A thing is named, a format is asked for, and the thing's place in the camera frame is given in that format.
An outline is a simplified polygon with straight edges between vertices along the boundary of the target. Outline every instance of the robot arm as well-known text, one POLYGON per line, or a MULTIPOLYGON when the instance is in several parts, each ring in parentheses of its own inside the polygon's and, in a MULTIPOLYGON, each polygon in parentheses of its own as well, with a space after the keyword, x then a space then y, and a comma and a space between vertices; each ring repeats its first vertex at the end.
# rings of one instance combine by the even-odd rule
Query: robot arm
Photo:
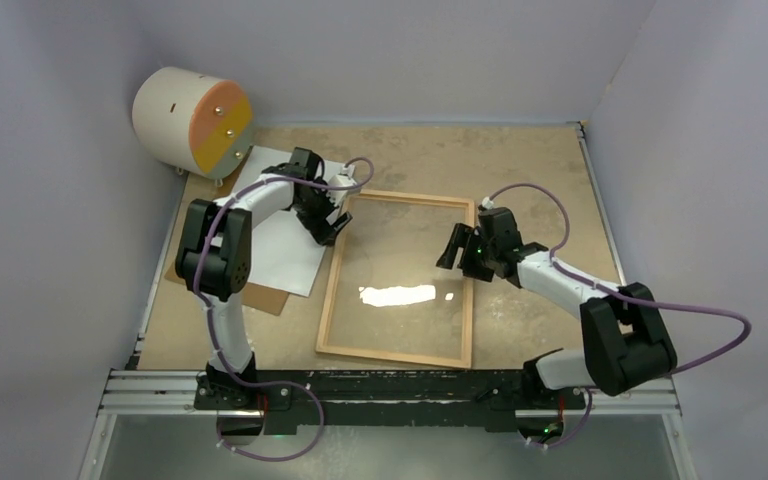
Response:
MULTIPOLYGON (((269 177, 293 177, 321 183, 317 171, 324 163, 321 157, 302 148, 296 148, 290 161, 269 167, 257 182, 269 177)), ((335 175, 328 185, 347 187, 355 185, 351 171, 345 169, 335 175)), ((339 214, 349 192, 327 192, 322 189, 289 181, 265 183, 242 197, 225 214, 219 224, 202 270, 199 290, 213 305, 213 325, 222 345, 225 359, 238 373, 246 369, 252 359, 251 346, 246 339, 241 291, 251 271, 252 230, 279 210, 292 208, 301 224, 320 245, 333 245, 337 234, 351 221, 351 214, 339 214)), ((234 196, 214 201, 195 200, 187 210, 181 244, 175 260, 175 272, 183 278, 187 289, 193 291, 199 256, 204 248, 207 231, 220 208, 234 196)), ((214 369, 225 372, 225 367, 213 352, 208 362, 214 369)))
POLYGON ((458 268, 464 276, 490 282, 494 276, 537 293, 581 321, 583 350, 558 350, 530 360, 524 375, 536 393, 573 386, 595 386, 618 395, 676 366, 676 354, 657 309, 627 305, 594 288, 607 287, 632 298, 652 300, 639 283, 625 287, 599 280, 553 258, 539 243, 523 244, 513 213, 507 208, 482 209, 479 226, 457 224, 437 266, 451 269, 463 249, 458 268), (591 281, 562 274, 554 264, 591 281), (623 333, 619 324, 630 326, 623 333))

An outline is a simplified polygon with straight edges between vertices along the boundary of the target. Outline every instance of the wooden frame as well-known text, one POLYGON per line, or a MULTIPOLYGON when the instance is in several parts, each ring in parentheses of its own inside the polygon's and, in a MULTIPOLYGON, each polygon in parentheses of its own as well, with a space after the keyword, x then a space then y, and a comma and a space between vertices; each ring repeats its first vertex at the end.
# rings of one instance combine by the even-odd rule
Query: wooden frame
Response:
MULTIPOLYGON (((464 223, 475 226, 475 202, 467 198, 440 197, 436 195, 422 195, 412 193, 384 192, 379 190, 363 190, 361 193, 346 198, 343 210, 351 208, 355 198, 367 200, 381 200, 384 202, 410 203, 414 205, 433 205, 438 207, 459 207, 465 210, 464 223)), ((452 368, 470 368, 472 366, 472 309, 473 309, 473 281, 471 278, 463 278, 463 327, 461 329, 461 357, 446 358, 431 355, 419 355, 413 353, 396 353, 385 350, 373 350, 356 347, 340 347, 328 345, 328 336, 331 333, 331 318, 334 315, 334 303, 336 301, 337 282, 340 278, 340 268, 343 263, 343 252, 346 249, 347 235, 339 235, 334 245, 334 256, 331 259, 331 272, 328 275, 328 286, 325 290, 325 305, 322 308, 322 318, 319 322, 319 335, 316 339, 316 351, 335 355, 347 355, 351 357, 374 358, 396 362, 418 363, 452 368)))

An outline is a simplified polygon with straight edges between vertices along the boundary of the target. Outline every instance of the white cylinder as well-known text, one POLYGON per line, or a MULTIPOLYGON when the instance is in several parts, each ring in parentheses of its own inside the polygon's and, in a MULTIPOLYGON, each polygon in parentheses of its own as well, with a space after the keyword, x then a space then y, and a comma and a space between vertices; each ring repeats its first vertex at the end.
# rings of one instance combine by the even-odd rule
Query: white cylinder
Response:
POLYGON ((152 156, 208 178, 223 178, 239 165, 254 130, 239 85, 175 67, 143 83, 131 116, 152 156))
MULTIPOLYGON (((241 293, 235 293, 228 297, 227 302, 220 302, 219 298, 207 295, 213 303, 213 328, 219 348, 225 355, 225 360, 239 373, 246 369, 252 358, 252 349, 249 339, 246 337, 246 325, 243 323, 243 305, 241 293)), ((225 365, 219 360, 218 352, 213 352, 208 361, 211 367, 224 372, 225 365)))

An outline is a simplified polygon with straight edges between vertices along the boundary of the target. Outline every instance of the glass pane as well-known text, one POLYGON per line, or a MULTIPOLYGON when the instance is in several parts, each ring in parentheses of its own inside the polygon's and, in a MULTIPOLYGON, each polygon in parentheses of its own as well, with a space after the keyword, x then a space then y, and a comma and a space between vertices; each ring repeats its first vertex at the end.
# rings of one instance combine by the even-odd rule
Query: glass pane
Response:
MULTIPOLYGON (((481 428, 326 427, 308 454, 264 463, 216 448, 214 417, 119 416, 102 478, 356 479, 676 479, 660 416, 591 417, 573 442, 545 454, 517 434, 481 428)), ((286 455, 304 447, 298 435, 261 437, 246 447, 286 455)))
POLYGON ((464 209, 354 199, 351 212, 328 344, 460 358, 463 276, 434 265, 464 209))

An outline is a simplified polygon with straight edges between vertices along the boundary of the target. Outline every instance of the purple cable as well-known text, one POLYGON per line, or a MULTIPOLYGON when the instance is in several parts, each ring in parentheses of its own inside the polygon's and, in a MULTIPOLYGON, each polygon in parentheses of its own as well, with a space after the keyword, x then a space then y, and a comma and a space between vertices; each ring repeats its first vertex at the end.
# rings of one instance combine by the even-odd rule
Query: purple cable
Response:
MULTIPOLYGON (((552 201, 555 202, 555 205, 558 206, 558 210, 560 210, 561 215, 564 217, 564 238, 561 240, 560 243, 558 243, 557 245, 555 245, 549 250, 549 259, 554 260, 555 253, 561 248, 563 248, 563 246, 566 245, 567 240, 569 240, 570 221, 569 221, 569 214, 567 213, 567 209, 564 208, 564 205, 561 203, 561 200, 558 197, 556 197, 555 194, 547 190, 545 187, 541 187, 540 185, 535 185, 533 183, 514 183, 512 185, 508 185, 507 187, 504 187, 496 191, 492 195, 490 195, 489 198, 490 200, 493 200, 494 198, 499 196, 499 194, 517 187, 533 188, 545 193, 549 198, 552 199, 552 201)), ((746 338, 749 337, 749 334, 752 332, 752 324, 749 322, 749 319, 747 319, 745 316, 741 315, 740 313, 732 312, 731 310, 724 310, 720 308, 702 307, 702 306, 696 306, 696 305, 685 305, 681 303, 667 303, 667 302, 657 302, 657 301, 653 302, 650 300, 641 300, 638 298, 631 298, 617 291, 611 290, 610 288, 604 285, 600 285, 599 283, 594 283, 588 278, 583 277, 575 272, 571 272, 566 268, 564 268, 563 266, 559 265, 558 263, 555 263, 554 261, 552 261, 552 265, 555 267, 556 270, 566 275, 567 277, 579 283, 587 285, 588 287, 593 287, 599 290, 600 292, 606 293, 616 299, 622 300, 623 302, 630 303, 632 305, 639 305, 641 307, 649 307, 649 308, 660 308, 664 310, 673 310, 677 312, 689 312, 689 313, 699 313, 702 315, 716 315, 719 317, 728 317, 728 318, 733 318, 743 324, 743 331, 740 332, 740 335, 738 335, 737 338, 735 338, 734 340, 730 341, 729 343, 723 345, 722 347, 714 350, 713 352, 707 355, 703 355, 702 357, 699 357, 696 360, 693 360, 684 365, 676 367, 670 372, 671 374, 686 372, 691 368, 696 368, 699 365, 710 362, 711 360, 723 355, 724 353, 730 350, 733 350, 735 347, 743 343, 746 340, 746 338)))
POLYGON ((322 433, 325 430, 325 411, 322 409, 322 403, 319 401, 318 398, 316 398, 316 395, 314 395, 313 392, 311 392, 301 384, 298 384, 296 382, 283 381, 283 380, 276 380, 272 382, 247 382, 242 378, 240 378, 238 375, 233 373, 234 367, 231 366, 231 364, 228 362, 228 359, 225 357, 225 354, 222 352, 222 347, 219 345, 219 339, 216 337, 216 328, 214 326, 214 320, 213 320, 213 303, 210 301, 209 298, 207 298, 207 296, 201 293, 201 289, 199 288, 201 284, 201 275, 202 275, 202 272, 204 271, 204 264, 205 264, 205 261, 207 260, 207 253, 210 250, 210 242, 216 236, 216 230, 219 228, 219 223, 222 220, 222 217, 225 216, 228 210, 230 210, 235 203, 237 203, 247 193, 250 193, 270 183, 292 182, 292 183, 298 183, 300 185, 306 185, 308 187, 319 188, 322 190, 331 190, 331 191, 355 190, 363 187, 364 185, 369 183, 369 180, 372 179, 372 175, 375 173, 375 166, 366 157, 353 158, 348 162, 346 162, 345 166, 348 167, 349 165, 352 165, 353 163, 356 163, 356 162, 365 162, 369 166, 369 175, 357 185, 345 186, 345 187, 333 187, 330 185, 322 185, 319 183, 310 182, 307 180, 301 180, 298 178, 282 177, 282 176, 268 177, 264 180, 248 185, 242 190, 240 190, 239 192, 235 193, 234 197, 228 202, 226 202, 225 205, 223 205, 222 208, 219 209, 219 212, 216 214, 216 217, 213 219, 213 223, 210 224, 210 229, 208 229, 207 235, 204 238, 204 247, 201 250, 201 255, 199 256, 199 261, 196 266, 195 277, 193 278, 193 293, 195 293, 196 296, 199 299, 201 299, 201 301, 204 303, 205 309, 207 310, 207 332, 208 332, 208 336, 210 337, 210 343, 211 345, 213 345, 213 349, 216 351, 216 356, 219 359, 219 361, 222 363, 222 366, 225 368, 225 371, 228 372, 231 379, 233 379, 236 383, 247 388, 272 387, 276 385, 286 385, 289 387, 298 388, 301 391, 305 392, 311 398, 311 400, 313 400, 313 403, 316 405, 316 410, 319 412, 319 426, 316 429, 316 435, 314 435, 313 440, 311 440, 311 442, 305 448, 299 450, 298 452, 292 455, 286 455, 283 457, 265 457, 263 455, 258 455, 256 453, 240 450, 237 447, 225 441, 224 438, 222 438, 222 432, 220 431, 217 425, 216 434, 219 437, 220 445, 222 445, 223 447, 225 447, 226 449, 228 449, 233 453, 242 455, 244 457, 253 458, 255 460, 260 460, 263 462, 286 462, 287 460, 293 460, 293 459, 299 458, 302 455, 306 454, 307 452, 311 451, 313 447, 316 446, 317 442, 319 442, 319 439, 322 438, 322 433))

